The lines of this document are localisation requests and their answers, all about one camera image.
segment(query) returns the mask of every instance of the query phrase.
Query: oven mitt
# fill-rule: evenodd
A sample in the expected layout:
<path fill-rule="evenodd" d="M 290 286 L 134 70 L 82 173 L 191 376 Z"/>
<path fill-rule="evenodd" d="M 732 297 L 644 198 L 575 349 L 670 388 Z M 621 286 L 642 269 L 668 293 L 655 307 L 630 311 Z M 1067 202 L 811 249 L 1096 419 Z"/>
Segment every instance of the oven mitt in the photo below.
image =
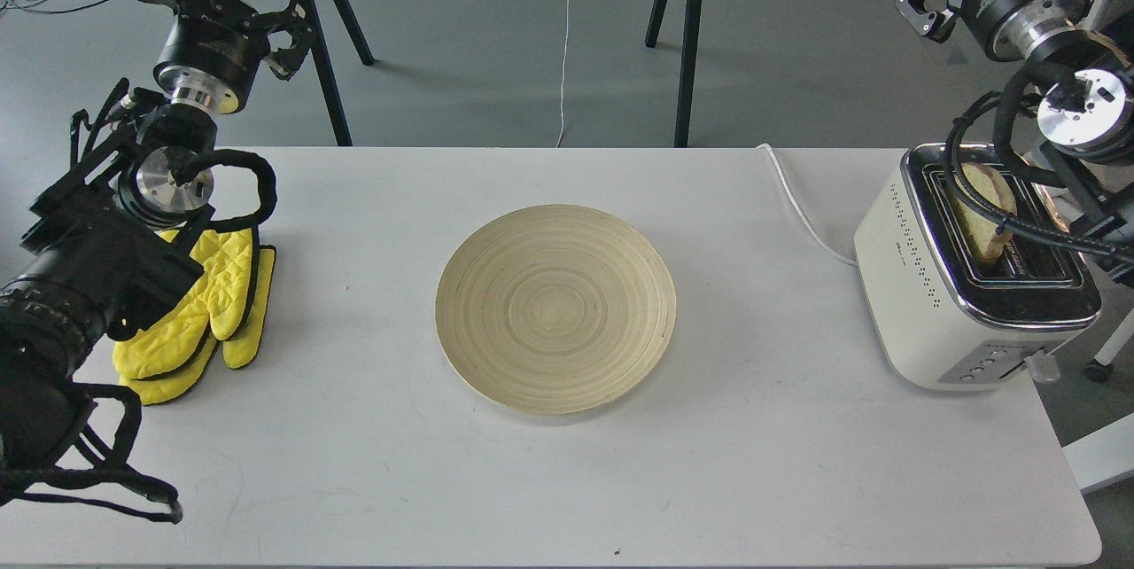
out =
<path fill-rule="evenodd" d="M 166 241 L 177 230 L 159 233 Z M 256 230 L 205 230 L 191 257 L 204 273 L 188 294 L 153 328 L 117 343 L 119 384 L 137 392 L 143 405 L 168 402 L 201 379 L 219 343 L 225 364 L 238 370 L 260 348 L 276 249 L 259 246 Z"/>

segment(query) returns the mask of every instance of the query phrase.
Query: bamboo plate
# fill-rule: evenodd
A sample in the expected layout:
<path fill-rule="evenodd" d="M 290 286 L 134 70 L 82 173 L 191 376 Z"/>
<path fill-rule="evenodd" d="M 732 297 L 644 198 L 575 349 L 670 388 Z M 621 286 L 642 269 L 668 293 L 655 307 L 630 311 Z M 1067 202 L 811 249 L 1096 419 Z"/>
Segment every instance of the bamboo plate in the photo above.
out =
<path fill-rule="evenodd" d="M 661 358 L 677 294 L 637 230 L 579 205 L 516 210 L 474 232 L 437 291 L 437 331 L 474 390 L 527 413 L 628 392 Z"/>

